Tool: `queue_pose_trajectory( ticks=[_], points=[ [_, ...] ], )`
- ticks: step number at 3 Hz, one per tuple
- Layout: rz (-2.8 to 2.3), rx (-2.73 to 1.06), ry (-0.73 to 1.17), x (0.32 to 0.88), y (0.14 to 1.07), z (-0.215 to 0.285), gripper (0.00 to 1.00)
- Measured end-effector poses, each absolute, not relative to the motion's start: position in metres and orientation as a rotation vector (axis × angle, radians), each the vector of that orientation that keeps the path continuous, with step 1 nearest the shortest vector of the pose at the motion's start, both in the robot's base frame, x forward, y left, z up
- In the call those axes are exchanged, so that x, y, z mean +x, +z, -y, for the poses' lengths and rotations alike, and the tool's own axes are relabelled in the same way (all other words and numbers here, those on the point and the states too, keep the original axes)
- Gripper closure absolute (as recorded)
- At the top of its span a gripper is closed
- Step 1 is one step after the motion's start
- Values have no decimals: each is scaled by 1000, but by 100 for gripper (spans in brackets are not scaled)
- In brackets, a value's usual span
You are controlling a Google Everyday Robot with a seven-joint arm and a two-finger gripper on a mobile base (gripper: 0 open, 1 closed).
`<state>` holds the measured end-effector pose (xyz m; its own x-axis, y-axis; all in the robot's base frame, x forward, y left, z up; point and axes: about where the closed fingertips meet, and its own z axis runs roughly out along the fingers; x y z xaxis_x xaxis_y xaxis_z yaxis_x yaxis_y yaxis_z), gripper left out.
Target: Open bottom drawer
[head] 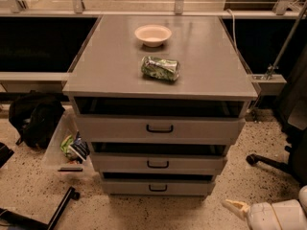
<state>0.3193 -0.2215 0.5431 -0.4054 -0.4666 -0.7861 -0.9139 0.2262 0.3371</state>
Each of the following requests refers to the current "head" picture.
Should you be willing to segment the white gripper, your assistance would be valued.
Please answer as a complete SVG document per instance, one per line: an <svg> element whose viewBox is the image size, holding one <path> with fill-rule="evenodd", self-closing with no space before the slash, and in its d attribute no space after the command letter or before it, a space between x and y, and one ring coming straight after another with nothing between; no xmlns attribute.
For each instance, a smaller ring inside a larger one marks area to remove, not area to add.
<svg viewBox="0 0 307 230"><path fill-rule="evenodd" d="M250 230L307 230L307 218L296 199L251 206L243 201L226 199L222 205L241 220L247 218Z"/></svg>

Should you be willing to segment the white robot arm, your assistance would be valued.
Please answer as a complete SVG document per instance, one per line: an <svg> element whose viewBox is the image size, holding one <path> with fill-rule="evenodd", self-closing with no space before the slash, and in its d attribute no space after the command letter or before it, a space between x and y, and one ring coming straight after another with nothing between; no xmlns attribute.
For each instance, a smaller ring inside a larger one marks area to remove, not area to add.
<svg viewBox="0 0 307 230"><path fill-rule="evenodd" d="M307 230L307 186L299 190L298 199L252 205L226 199L222 205L245 221L249 230Z"/></svg>

